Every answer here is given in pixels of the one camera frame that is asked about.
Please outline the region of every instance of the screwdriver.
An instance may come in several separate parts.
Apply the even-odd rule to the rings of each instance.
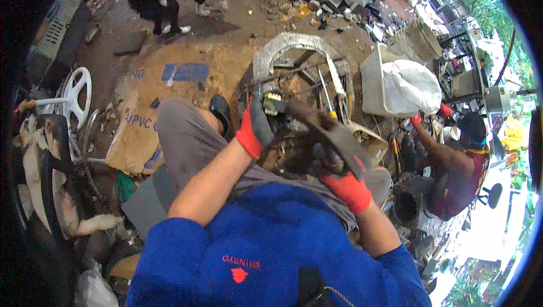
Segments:
[[[320,81],[322,82],[322,87],[324,88],[324,94],[326,95],[326,100],[328,100],[328,108],[330,109],[330,117],[333,118],[334,120],[337,120],[338,119],[338,115],[336,113],[335,110],[332,110],[332,103],[330,103],[330,97],[328,96],[328,90],[326,89],[326,83],[324,82],[324,78],[322,77],[322,73],[319,69],[319,76],[320,76]]]

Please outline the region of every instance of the person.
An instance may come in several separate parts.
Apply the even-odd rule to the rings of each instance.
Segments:
[[[390,174],[321,175],[322,185],[256,166],[274,137],[262,98],[256,86],[235,136],[221,96],[210,111],[181,98],[160,104],[159,139],[180,191],[147,235],[126,305],[430,306],[369,189],[388,189]],[[346,233],[356,227],[363,249]]]
[[[451,111],[441,104],[438,115],[450,116]],[[460,139],[450,145],[440,144],[428,134],[422,125],[420,113],[417,113],[417,117],[411,117],[411,123],[428,153],[421,167],[429,165],[433,168],[430,188],[424,190],[426,210],[448,221],[473,202],[486,176],[490,149],[486,145],[483,117],[477,112],[462,117],[458,121]]]

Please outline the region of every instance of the green object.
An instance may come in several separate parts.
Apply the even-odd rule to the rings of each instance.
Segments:
[[[118,171],[115,174],[115,192],[119,201],[125,203],[135,191],[136,186],[132,182],[132,179],[122,171]]]

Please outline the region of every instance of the red glove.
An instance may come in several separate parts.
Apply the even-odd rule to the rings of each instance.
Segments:
[[[360,182],[356,181],[355,176],[351,172],[342,178],[321,174],[319,179],[337,198],[347,204],[347,207],[349,207],[349,210],[353,214],[362,212],[370,205],[370,190],[366,188],[364,180]]]
[[[421,118],[420,118],[420,113],[419,112],[417,112],[417,117],[410,117],[410,118],[411,118],[411,123],[413,125],[421,123]]]
[[[236,132],[241,146],[254,159],[260,156],[274,137],[268,118],[262,109],[263,95],[262,84],[257,84],[249,99],[249,105],[241,117],[241,128]]]
[[[436,113],[436,115],[438,115],[439,117],[443,117],[443,118],[446,118],[446,117],[450,117],[451,116],[451,113],[452,113],[452,110],[450,107],[447,107],[446,105],[444,105],[443,103],[439,106],[439,110],[438,112]]]

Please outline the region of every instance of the dirt ground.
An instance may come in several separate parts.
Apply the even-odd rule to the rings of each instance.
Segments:
[[[156,65],[153,75],[158,76],[153,77],[160,77],[160,70],[166,63],[189,60],[208,64],[210,69],[206,82],[202,84],[203,87],[192,86],[190,89],[181,89],[175,84],[173,88],[167,90],[162,88],[156,90],[158,88],[152,86],[145,96],[154,98],[153,91],[160,93],[156,95],[157,97],[164,97],[165,93],[170,96],[184,96],[195,105],[207,108],[210,98],[219,93],[229,102],[234,124],[238,124],[240,116],[236,112],[236,85],[251,63],[254,53],[283,31],[318,35],[334,46],[349,62],[353,76],[356,98],[353,121],[373,129],[388,142],[392,135],[397,136],[399,133],[397,120],[367,115],[360,109],[361,80],[358,67],[372,52],[371,46],[374,45],[368,33],[344,18],[331,18],[328,24],[336,28],[350,25],[351,29],[344,30],[343,33],[331,29],[319,31],[316,26],[308,23],[310,18],[315,17],[314,12],[305,18],[295,16],[288,22],[281,22],[281,18],[270,16],[266,12],[263,5],[268,1],[229,0],[229,9],[222,16],[203,18],[195,14],[193,0],[180,0],[179,24],[191,25],[192,30],[188,34],[169,38],[154,36],[151,33],[153,23],[140,19],[137,13],[129,9],[127,0],[118,2],[110,0],[100,7],[94,13],[94,17],[100,22],[100,33],[91,44],[80,49],[78,66],[85,66],[91,73],[93,82],[91,112],[112,103],[117,118],[100,121],[104,122],[104,132],[98,128],[91,136],[94,151],[90,156],[103,158],[107,154],[114,132],[119,126],[119,120],[123,119],[123,113],[120,112],[122,104],[119,102],[124,100],[129,89],[140,81],[140,70],[145,67],[146,77],[150,77],[150,65]],[[279,5],[290,3],[289,0],[277,1]],[[378,7],[387,17],[395,13],[406,22],[411,22],[415,18],[410,12],[412,7],[405,0],[383,0]],[[141,30],[147,31],[148,35],[139,54],[123,56],[113,54],[119,43],[126,39],[127,34]],[[388,152],[383,159],[384,166],[391,171],[395,168],[393,157],[393,153]],[[111,168],[99,168],[94,172],[98,188],[106,195],[111,193],[115,172]],[[429,223],[437,222],[426,221],[425,225]],[[444,235],[449,233],[449,226],[451,225],[440,224],[431,229]]]

